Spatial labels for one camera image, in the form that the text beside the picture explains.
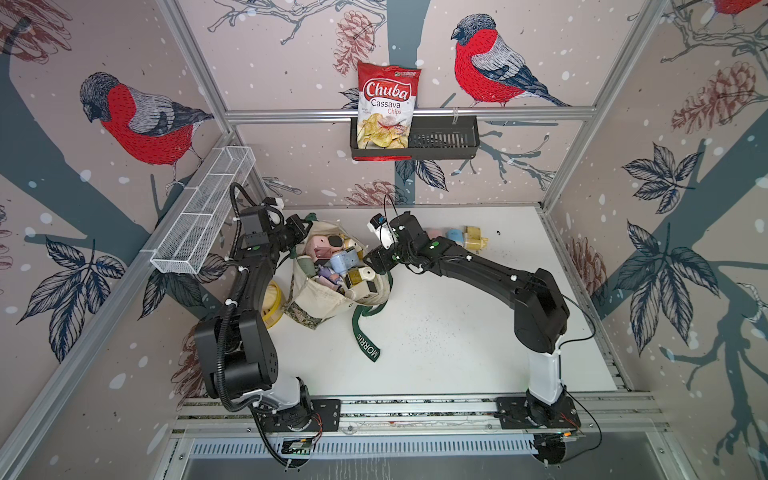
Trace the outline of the cream green-handled tote bag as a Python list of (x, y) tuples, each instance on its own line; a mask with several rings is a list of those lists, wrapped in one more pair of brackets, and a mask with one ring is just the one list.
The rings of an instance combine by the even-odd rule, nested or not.
[(299, 268), (296, 258), (304, 254), (307, 241), (313, 235), (339, 235), (344, 239), (342, 251), (355, 250), (360, 259), (357, 267), (368, 267), (362, 261), (365, 246), (357, 238), (351, 236), (340, 225), (319, 221), (315, 215), (305, 218), (312, 221), (308, 237), (292, 250), (294, 266), (289, 300), (286, 311), (297, 323), (316, 329), (321, 323), (342, 313), (351, 315), (354, 339), (360, 351), (372, 362), (378, 361), (380, 348), (362, 331), (360, 320), (374, 316), (386, 306), (393, 287), (393, 279), (389, 273), (377, 274), (375, 284), (378, 292), (361, 300), (350, 300), (345, 296), (344, 277), (330, 268), (330, 259), (314, 261), (317, 275), (308, 278)]

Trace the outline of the green pencil sharpener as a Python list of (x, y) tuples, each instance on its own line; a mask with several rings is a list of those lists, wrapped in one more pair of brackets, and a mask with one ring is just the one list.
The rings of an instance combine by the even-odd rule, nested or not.
[(314, 261), (309, 255), (301, 255), (296, 258), (296, 262), (301, 271), (308, 277), (313, 278), (317, 275)]

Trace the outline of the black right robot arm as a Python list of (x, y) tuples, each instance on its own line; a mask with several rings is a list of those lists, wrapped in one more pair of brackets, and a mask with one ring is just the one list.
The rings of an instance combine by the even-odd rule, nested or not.
[(573, 408), (562, 384), (558, 341), (567, 331), (570, 312), (552, 274), (531, 273), (503, 266), (472, 253), (443, 236), (430, 237), (417, 218), (406, 211), (392, 220), (377, 214), (368, 223), (380, 245), (364, 256), (378, 274), (396, 265), (416, 267), (471, 285), (500, 300), (514, 312), (518, 341), (529, 350), (530, 383), (517, 417), (536, 427), (553, 428)]

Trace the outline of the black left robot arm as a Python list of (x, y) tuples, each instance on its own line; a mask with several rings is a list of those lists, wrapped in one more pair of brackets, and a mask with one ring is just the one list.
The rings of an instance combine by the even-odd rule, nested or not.
[(238, 229), (224, 263), (235, 270), (235, 280), (218, 314), (195, 332), (205, 388), (230, 412), (248, 408), (275, 424), (302, 428), (314, 414), (308, 389), (298, 377), (279, 376), (262, 308), (280, 256), (302, 243), (309, 225), (296, 215), (285, 217), (282, 202), (271, 197), (236, 217)]

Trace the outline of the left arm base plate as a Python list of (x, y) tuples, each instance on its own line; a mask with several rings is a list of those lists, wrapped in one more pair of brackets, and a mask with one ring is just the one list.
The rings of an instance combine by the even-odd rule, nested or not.
[(341, 417), (339, 399), (311, 397), (308, 402), (278, 411), (275, 414), (260, 414), (259, 423), (266, 433), (318, 433), (336, 432)]

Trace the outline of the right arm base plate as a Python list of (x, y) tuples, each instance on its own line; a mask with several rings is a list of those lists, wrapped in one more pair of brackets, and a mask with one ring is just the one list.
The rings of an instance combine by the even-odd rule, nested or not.
[(497, 397), (495, 404), (494, 417), (505, 430), (581, 428), (574, 401), (565, 393), (553, 405), (529, 395)]

